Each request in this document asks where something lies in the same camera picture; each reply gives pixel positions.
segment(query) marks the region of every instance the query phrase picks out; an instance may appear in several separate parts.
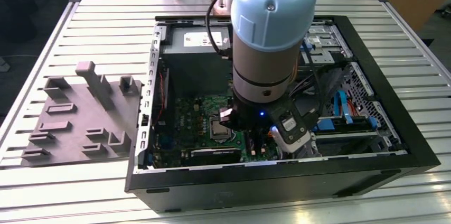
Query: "slotted metal surface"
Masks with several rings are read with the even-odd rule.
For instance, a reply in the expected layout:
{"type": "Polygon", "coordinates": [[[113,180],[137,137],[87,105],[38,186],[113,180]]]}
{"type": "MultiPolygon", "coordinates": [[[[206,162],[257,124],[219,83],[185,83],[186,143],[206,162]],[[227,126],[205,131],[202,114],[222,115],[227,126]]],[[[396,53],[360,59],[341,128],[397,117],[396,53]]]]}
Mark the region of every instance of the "slotted metal surface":
{"type": "Polygon", "coordinates": [[[175,223],[449,223],[451,214],[451,87],[430,50],[378,0],[318,0],[317,15],[346,15],[370,49],[442,165],[369,194],[159,216],[123,192],[127,160],[21,168],[47,94],[50,76],[75,77],[93,60],[109,81],[146,80],[155,16],[203,15],[210,0],[83,0],[70,3],[31,77],[0,128],[0,222],[101,223],[149,220],[175,223]]]}

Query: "wire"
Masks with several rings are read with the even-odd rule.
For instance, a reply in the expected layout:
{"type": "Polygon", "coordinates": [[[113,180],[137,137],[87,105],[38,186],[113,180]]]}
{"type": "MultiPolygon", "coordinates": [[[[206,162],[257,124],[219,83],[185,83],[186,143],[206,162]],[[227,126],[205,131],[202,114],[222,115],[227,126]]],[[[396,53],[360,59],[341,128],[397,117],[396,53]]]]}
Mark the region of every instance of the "wire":
{"type": "Polygon", "coordinates": [[[356,106],[354,106],[354,103],[349,100],[349,101],[348,101],[348,104],[349,104],[350,107],[352,107],[353,115],[354,115],[354,116],[360,116],[360,112],[358,112],[358,109],[357,109],[356,106]]]}
{"type": "Polygon", "coordinates": [[[210,14],[211,14],[211,10],[213,10],[213,7],[215,6],[217,2],[218,2],[218,0],[213,0],[211,1],[211,5],[209,7],[207,14],[206,14],[206,26],[207,26],[207,34],[209,34],[209,39],[210,39],[210,42],[211,42],[211,46],[215,49],[217,53],[223,56],[223,53],[221,52],[221,50],[218,48],[215,40],[213,39],[211,28],[210,28],[210,14]]]}
{"type": "Polygon", "coordinates": [[[354,114],[354,109],[353,109],[353,105],[352,105],[350,101],[346,102],[346,105],[349,106],[352,115],[354,116],[356,114],[354,114]]]}
{"type": "Polygon", "coordinates": [[[163,74],[162,74],[162,72],[161,72],[159,74],[161,74],[162,108],[161,108],[161,112],[159,112],[159,114],[158,114],[158,118],[157,118],[157,120],[155,120],[154,126],[157,125],[158,121],[161,120],[162,113],[163,113],[163,110],[165,110],[163,74]]]}
{"type": "Polygon", "coordinates": [[[290,76],[290,82],[289,82],[289,84],[294,83],[294,81],[297,80],[297,77],[298,77],[298,63],[300,63],[300,57],[301,57],[301,56],[297,56],[297,62],[296,62],[296,66],[294,66],[294,71],[293,71],[292,76],[290,76]]]}
{"type": "Polygon", "coordinates": [[[305,91],[305,90],[308,90],[309,88],[306,88],[309,85],[312,85],[312,83],[309,82],[308,84],[305,84],[310,79],[313,78],[313,74],[309,76],[309,77],[306,77],[300,83],[298,83],[298,85],[296,86],[296,88],[294,88],[294,90],[292,90],[292,92],[290,92],[290,97],[293,97],[298,92],[301,92],[301,91],[305,91]]]}
{"type": "Polygon", "coordinates": [[[316,68],[316,65],[313,63],[312,54],[310,54],[310,51],[308,49],[308,44],[306,44],[305,39],[304,39],[304,48],[305,48],[306,56],[308,56],[308,59],[309,59],[309,65],[310,65],[313,75],[314,75],[314,78],[316,78],[316,85],[317,85],[316,91],[317,91],[317,95],[318,95],[318,99],[320,99],[318,115],[322,116],[324,108],[325,108],[325,102],[324,102],[324,95],[322,95],[322,90],[321,90],[321,86],[320,86],[320,77],[318,77],[317,68],[316,68]]]}

